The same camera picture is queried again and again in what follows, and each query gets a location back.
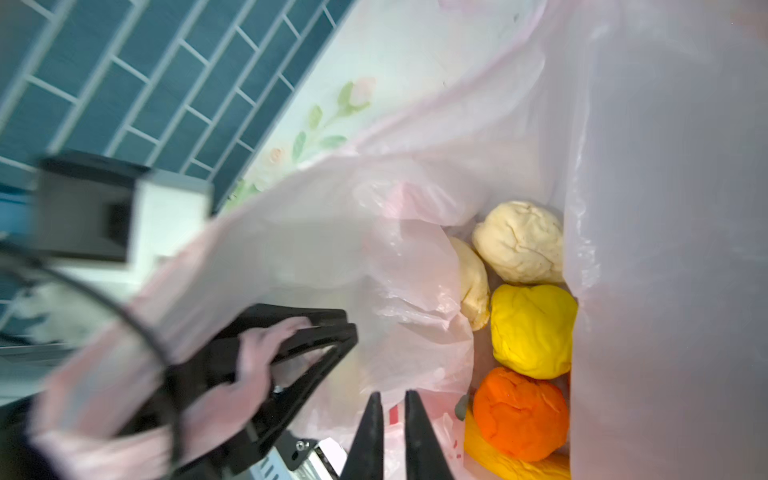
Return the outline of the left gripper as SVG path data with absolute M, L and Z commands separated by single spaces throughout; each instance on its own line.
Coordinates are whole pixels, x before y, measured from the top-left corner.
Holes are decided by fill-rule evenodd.
M 1 409 L 4 479 L 171 479 L 198 459 L 196 417 L 148 361 L 59 368 Z

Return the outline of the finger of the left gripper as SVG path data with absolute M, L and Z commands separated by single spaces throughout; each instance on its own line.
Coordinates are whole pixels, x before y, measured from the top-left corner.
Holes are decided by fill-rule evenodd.
M 220 331 L 209 346 L 211 372 L 234 372 L 240 350 L 239 336 L 251 329 L 267 329 L 289 318 L 305 318 L 309 326 L 299 329 L 279 345 L 271 364 L 296 358 L 315 362 L 324 357 L 340 362 L 348 355 L 348 316 L 342 309 L 298 308 L 256 304 L 240 313 Z
M 348 323 L 348 353 L 357 342 L 357 328 Z M 267 364 L 267 397 L 256 413 L 223 444 L 182 467 L 181 474 L 248 472 L 289 431 L 290 423 L 310 396 L 341 362 L 331 362 L 328 357 L 317 362 L 300 357 L 279 365 L 272 365 L 271 361 Z

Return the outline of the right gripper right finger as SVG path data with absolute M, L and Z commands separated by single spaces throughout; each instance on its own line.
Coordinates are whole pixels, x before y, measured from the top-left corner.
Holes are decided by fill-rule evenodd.
M 419 393 L 405 395 L 406 475 L 408 480 L 453 480 Z

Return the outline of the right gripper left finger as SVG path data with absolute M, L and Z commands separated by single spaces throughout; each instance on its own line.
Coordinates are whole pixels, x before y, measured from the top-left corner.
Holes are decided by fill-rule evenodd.
M 379 392 L 368 399 L 339 479 L 384 479 L 384 414 Z

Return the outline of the orange fake fruit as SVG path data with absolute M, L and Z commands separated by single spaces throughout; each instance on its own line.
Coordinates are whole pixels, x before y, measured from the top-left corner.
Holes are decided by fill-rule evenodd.
M 476 390 L 472 415 L 485 441 L 518 460 L 544 460 L 568 439 L 569 408 L 561 390 L 503 367 Z

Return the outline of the pink plastic bag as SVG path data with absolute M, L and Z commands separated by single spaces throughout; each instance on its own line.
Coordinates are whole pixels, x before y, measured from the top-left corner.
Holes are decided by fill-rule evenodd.
M 417 390 L 453 475 L 473 373 L 448 228 L 564 217 L 579 304 L 576 479 L 767 475 L 764 3 L 550 1 L 486 70 L 216 218 L 130 302 L 174 363 L 256 303 L 347 312 L 358 344 L 293 422 L 349 445 Z

